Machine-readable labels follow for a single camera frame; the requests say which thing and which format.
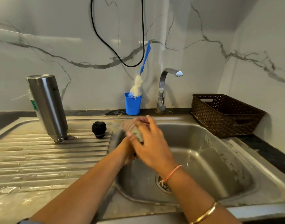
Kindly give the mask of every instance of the hand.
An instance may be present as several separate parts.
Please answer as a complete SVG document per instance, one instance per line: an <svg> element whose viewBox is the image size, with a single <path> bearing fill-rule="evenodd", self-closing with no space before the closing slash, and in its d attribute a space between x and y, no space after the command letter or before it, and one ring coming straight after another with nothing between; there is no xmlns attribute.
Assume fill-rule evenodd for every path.
<svg viewBox="0 0 285 224"><path fill-rule="evenodd" d="M147 119L150 123L150 129L141 121L134 119L134 123L144 139L144 145L131 132L127 132L126 135L139 158L165 179L177 164L155 120L150 116L147 116Z"/></svg>
<svg viewBox="0 0 285 224"><path fill-rule="evenodd" d="M115 150L121 152L122 155L124 156L124 159L125 159L124 165L129 164L131 161L137 158L135 154L135 150L133 149L133 146L127 137L125 137L122 140L122 142L118 145L118 147L116 147Z"/></svg>

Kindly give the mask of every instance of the kitchen faucet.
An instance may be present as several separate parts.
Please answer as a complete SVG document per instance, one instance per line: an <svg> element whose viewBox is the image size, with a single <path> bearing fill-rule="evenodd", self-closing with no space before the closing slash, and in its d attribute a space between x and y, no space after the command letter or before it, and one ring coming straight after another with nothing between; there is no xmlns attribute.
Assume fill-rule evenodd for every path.
<svg viewBox="0 0 285 224"><path fill-rule="evenodd" d="M160 76L160 80L159 80L159 92L158 92L158 100L157 100L157 108L156 108L157 113L162 113L166 109L166 106L164 105L163 92L164 92L164 84L165 84L165 78L166 78L167 73L171 73L175 75L175 77L180 77L183 75L182 71L178 71L172 68L166 68L163 70Z"/></svg>

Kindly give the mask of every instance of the gold bangle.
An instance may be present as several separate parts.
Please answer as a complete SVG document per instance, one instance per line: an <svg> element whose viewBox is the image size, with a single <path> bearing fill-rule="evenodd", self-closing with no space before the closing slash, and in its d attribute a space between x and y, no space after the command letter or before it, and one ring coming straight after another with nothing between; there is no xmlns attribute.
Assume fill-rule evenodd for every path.
<svg viewBox="0 0 285 224"><path fill-rule="evenodd" d="M210 209L205 213L203 214L201 217L199 217L196 221L194 222L191 222L190 224L197 224L197 223L200 223L202 220L204 220L207 216L211 215L212 212L214 212L215 208L217 206L217 202L215 201L214 204L212 205L212 207L210 207Z"/></svg>

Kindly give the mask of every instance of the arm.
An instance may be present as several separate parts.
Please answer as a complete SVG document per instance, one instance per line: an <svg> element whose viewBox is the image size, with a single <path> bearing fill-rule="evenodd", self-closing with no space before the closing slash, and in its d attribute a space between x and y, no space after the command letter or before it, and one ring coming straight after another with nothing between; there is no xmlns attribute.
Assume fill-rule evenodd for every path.
<svg viewBox="0 0 285 224"><path fill-rule="evenodd" d="M30 220L44 224L89 224L123 165L133 158L127 138L92 169L35 213Z"/></svg>
<svg viewBox="0 0 285 224"><path fill-rule="evenodd" d="M146 165L154 169L165 179L177 166L162 131L155 120L147 116L150 130L139 121L136 126L144 138L141 145L137 138L127 133L137 155ZM168 185L178 199L181 208L189 222L195 222L205 214L215 202L214 198L204 191L183 168L177 169L168 179ZM215 211L207 216L202 224L241 224L225 207L217 205Z"/></svg>

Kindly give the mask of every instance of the blue brush handle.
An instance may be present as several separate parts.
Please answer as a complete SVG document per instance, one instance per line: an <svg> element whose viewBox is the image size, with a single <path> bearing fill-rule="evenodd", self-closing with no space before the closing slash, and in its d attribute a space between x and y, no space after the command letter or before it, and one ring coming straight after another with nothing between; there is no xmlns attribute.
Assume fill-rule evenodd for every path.
<svg viewBox="0 0 285 224"><path fill-rule="evenodd" d="M145 53L145 59L143 60L143 65L142 65L142 67L141 67L141 69L140 69L140 74L142 74L142 72L143 72L143 69L144 69L144 67L145 67L145 61L147 60L147 57L148 57L148 55L149 55L150 50L151 50L150 41L148 41L147 51L146 51L146 53Z"/></svg>

